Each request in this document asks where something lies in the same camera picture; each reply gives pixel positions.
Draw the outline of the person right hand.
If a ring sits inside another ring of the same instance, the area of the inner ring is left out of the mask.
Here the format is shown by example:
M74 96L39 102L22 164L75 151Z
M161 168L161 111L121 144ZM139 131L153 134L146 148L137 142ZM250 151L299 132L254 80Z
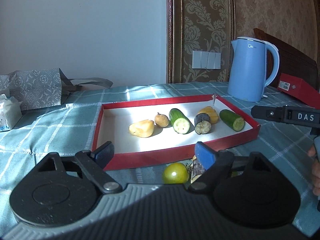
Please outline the person right hand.
M316 155L316 149L314 145L310 147L308 150L307 154L310 157L314 157ZM311 169L311 174L312 174L312 184L313 184L313 194L319 197L320 194L320 165L319 161L315 160L312 165Z

